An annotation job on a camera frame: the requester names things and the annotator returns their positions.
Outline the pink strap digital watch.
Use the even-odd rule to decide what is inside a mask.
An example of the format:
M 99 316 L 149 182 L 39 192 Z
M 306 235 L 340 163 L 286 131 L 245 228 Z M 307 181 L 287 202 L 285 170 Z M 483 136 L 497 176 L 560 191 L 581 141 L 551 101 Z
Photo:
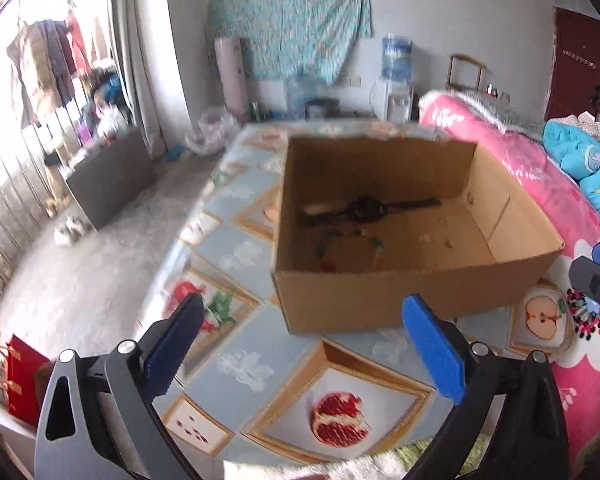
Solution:
M 411 210 L 440 207 L 442 201 L 434 197 L 423 200 L 398 200 L 383 202 L 372 196 L 358 196 L 345 205 L 329 206 L 327 204 L 311 204 L 305 206 L 297 214 L 302 226 L 336 226 L 338 223 L 356 224 L 374 223 L 387 217 L 388 214 L 400 214 Z

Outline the red paper bag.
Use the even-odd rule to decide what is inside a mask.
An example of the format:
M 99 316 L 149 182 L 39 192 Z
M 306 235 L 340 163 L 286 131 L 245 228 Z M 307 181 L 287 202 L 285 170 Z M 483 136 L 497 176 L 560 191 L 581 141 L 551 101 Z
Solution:
M 7 344 L 0 344 L 0 388 L 7 411 L 33 427 L 38 426 L 41 413 L 35 374 L 47 364 L 50 360 L 46 356 L 16 335 L 12 335 Z

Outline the blue quilt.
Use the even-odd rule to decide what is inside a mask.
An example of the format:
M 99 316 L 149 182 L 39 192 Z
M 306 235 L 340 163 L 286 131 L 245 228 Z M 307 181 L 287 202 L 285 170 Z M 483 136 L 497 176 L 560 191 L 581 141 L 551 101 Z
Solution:
M 600 215 L 600 140 L 578 126 L 552 119 L 544 126 L 542 143 Z

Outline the fruit pattern tablecloth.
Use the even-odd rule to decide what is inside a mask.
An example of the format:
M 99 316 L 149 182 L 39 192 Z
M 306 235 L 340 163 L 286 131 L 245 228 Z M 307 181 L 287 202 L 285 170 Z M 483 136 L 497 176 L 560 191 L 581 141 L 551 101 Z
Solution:
M 272 267 L 286 151 L 295 136 L 453 140 L 437 129 L 369 120 L 250 126 L 238 134 L 194 203 L 137 322 L 146 330 L 190 292 L 201 296 L 201 329 L 168 392 L 155 400 L 188 456 L 258 465 L 344 462 L 433 438 L 454 408 L 437 392 L 402 309 L 396 326 L 288 330 Z M 552 362 L 573 338 L 562 272 L 573 240 L 541 202 L 560 175 L 545 163 L 532 169 L 530 182 L 521 179 L 538 151 L 524 138 L 507 155 L 460 142 L 494 156 L 544 211 L 565 247 L 521 300 L 436 317 L 497 356 L 523 360 L 540 350 Z

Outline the dark red door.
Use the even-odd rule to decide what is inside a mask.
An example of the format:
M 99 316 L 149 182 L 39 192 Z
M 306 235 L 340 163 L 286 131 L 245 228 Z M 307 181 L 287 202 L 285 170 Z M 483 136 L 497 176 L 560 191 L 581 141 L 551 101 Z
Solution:
M 545 119 L 594 112 L 600 86 L 600 21 L 564 8 L 554 11 L 554 56 Z

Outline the grey cabinet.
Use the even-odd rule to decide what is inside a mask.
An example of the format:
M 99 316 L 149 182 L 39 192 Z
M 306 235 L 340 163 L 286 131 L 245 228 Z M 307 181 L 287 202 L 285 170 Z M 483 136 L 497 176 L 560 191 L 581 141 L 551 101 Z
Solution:
M 65 176 L 74 201 L 94 230 L 157 181 L 143 136 L 136 127 L 122 131 L 94 155 L 87 155 Z

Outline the wooden chair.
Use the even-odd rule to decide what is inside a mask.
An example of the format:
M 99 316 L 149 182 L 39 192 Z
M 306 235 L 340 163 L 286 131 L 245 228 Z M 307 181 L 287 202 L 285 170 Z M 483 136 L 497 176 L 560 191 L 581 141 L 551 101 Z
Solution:
M 483 62 L 467 54 L 453 53 L 449 59 L 445 87 L 454 91 L 480 90 L 485 74 L 486 64 Z

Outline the brown cardboard box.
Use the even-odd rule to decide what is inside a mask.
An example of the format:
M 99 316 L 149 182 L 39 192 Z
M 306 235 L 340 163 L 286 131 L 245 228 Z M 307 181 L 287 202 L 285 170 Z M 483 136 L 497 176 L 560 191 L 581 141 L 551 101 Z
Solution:
M 374 223 L 302 226 L 311 204 L 434 197 Z M 295 136 L 286 151 L 272 278 L 295 335 L 396 326 L 417 294 L 440 318 L 521 300 L 564 250 L 485 148 L 454 140 Z

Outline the white water dispenser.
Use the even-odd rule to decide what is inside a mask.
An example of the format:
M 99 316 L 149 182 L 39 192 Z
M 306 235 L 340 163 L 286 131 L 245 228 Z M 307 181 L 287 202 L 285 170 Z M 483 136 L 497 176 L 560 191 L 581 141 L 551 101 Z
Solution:
M 377 79 L 370 88 L 370 110 L 382 122 L 405 124 L 412 118 L 414 84 Z

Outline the blue water bottle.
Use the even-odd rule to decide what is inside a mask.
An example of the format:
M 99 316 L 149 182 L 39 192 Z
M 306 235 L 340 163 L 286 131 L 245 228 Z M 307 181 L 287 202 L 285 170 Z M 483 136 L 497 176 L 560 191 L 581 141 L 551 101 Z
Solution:
M 381 43 L 381 77 L 395 82 L 411 82 L 413 76 L 411 39 L 386 35 Z

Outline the white plastic bag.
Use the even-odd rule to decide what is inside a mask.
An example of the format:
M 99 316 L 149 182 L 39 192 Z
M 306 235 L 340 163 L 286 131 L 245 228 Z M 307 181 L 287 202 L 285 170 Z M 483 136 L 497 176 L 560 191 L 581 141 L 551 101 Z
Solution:
M 214 155 L 224 151 L 241 128 L 225 107 L 209 108 L 200 116 L 197 130 L 186 133 L 184 145 L 196 155 Z

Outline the grey curtain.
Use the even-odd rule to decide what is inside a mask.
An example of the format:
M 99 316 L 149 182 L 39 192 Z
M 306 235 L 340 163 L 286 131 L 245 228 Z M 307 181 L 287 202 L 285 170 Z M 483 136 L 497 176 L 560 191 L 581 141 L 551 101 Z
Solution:
M 108 0 L 114 62 L 149 155 L 181 145 L 192 131 L 169 0 Z

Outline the hanging clothes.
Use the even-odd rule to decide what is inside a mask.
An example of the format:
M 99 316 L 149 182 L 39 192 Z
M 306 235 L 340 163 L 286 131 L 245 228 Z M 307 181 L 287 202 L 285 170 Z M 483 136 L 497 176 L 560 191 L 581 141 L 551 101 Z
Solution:
M 73 79 L 91 73 L 80 25 L 63 21 L 24 24 L 6 48 L 12 73 L 12 109 L 18 127 L 41 125 L 76 97 Z

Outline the pink rolled mat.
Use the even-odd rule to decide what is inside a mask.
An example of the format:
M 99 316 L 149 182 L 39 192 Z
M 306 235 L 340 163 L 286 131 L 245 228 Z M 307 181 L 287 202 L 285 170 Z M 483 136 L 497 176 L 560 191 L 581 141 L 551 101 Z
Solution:
M 225 106 L 236 119 L 240 122 L 246 122 L 250 110 L 240 39 L 216 38 L 214 40 L 214 52 Z

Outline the teal floral wall cloth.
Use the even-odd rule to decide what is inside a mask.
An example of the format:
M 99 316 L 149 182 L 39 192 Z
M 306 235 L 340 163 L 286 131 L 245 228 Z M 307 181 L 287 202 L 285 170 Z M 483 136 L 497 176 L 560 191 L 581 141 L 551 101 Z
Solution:
M 314 78 L 331 86 L 356 42 L 373 35 L 370 0 L 209 0 L 207 52 L 237 38 L 246 77 Z

